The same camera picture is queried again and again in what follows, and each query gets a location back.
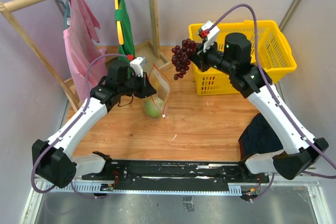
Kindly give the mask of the yellow bell pepper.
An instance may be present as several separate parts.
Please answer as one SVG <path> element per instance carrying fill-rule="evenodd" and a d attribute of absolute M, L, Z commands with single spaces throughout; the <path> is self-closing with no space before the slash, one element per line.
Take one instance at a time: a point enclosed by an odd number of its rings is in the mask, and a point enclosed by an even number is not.
<path fill-rule="evenodd" d="M 157 78 L 157 77 L 153 77 L 153 78 L 151 78 L 151 85 L 153 86 L 153 88 L 157 91 L 159 88 L 160 88 L 160 86 L 161 86 L 161 84 L 160 84 L 160 81 L 159 81 L 159 79 Z"/>

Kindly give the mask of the green cabbage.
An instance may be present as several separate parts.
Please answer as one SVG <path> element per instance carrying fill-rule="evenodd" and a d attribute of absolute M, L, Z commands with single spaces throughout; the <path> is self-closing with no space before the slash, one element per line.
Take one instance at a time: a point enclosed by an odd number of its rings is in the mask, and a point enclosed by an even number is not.
<path fill-rule="evenodd" d="M 162 109 L 163 109 L 162 99 L 158 97 L 154 97 L 153 99 L 152 98 L 145 99 L 144 112 L 148 117 L 151 117 L 154 119 L 161 117 Z"/>

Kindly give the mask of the clear zip top bag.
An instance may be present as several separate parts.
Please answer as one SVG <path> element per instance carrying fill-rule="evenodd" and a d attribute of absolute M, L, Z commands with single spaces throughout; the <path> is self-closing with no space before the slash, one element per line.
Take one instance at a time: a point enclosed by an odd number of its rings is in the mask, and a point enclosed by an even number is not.
<path fill-rule="evenodd" d="M 168 110 L 168 100 L 170 97 L 170 93 L 171 93 L 171 86 L 170 83 L 167 79 L 167 77 L 163 74 L 163 72 L 156 66 L 153 65 L 153 68 L 149 74 L 149 82 L 151 83 L 151 78 L 153 77 L 157 77 L 160 81 L 160 88 L 157 90 L 157 94 L 152 95 L 148 98 L 154 98 L 154 97 L 158 97 L 160 99 L 163 100 L 163 109 L 162 111 L 162 116 L 159 118 L 166 118 L 166 114 L 167 114 L 167 110 Z"/>

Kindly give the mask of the dark red grapes bunch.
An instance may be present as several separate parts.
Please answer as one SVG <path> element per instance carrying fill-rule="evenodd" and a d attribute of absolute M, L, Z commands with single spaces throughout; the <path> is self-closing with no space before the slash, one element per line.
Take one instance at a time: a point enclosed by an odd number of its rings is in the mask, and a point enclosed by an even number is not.
<path fill-rule="evenodd" d="M 181 45 L 176 45 L 172 48 L 173 56 L 171 62 L 176 71 L 173 77 L 174 80 L 182 79 L 190 69 L 190 55 L 196 52 L 196 46 L 197 43 L 188 38 L 182 40 Z"/>

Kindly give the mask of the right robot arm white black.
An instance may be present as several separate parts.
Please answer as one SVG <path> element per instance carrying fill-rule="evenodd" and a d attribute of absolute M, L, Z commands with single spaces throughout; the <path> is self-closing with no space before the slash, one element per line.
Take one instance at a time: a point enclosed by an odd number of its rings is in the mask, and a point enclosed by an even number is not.
<path fill-rule="evenodd" d="M 224 51 L 207 39 L 196 45 L 190 55 L 201 71 L 217 69 L 229 76 L 231 85 L 252 103 L 278 136 L 282 149 L 247 155 L 238 168 L 238 177 L 250 182 L 259 173 L 278 173 L 292 180 L 314 164 L 329 144 L 311 134 L 288 109 L 271 78 L 251 61 L 251 42 L 242 33 L 225 37 Z"/>

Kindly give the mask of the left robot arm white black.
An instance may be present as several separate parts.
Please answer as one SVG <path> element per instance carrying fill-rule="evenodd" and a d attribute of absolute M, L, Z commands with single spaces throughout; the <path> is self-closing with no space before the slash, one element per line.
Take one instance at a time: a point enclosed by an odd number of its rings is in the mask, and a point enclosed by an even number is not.
<path fill-rule="evenodd" d="M 143 70 L 145 58 L 130 62 L 115 60 L 107 75 L 89 89 L 87 98 L 75 115 L 47 140 L 32 145 L 33 170 L 31 182 L 38 175 L 53 186 L 65 188 L 74 178 L 92 174 L 105 180 L 113 175 L 109 155 L 93 152 L 73 157 L 77 145 L 88 131 L 114 106 L 120 106 L 122 96 L 144 99 L 156 94 Z"/>

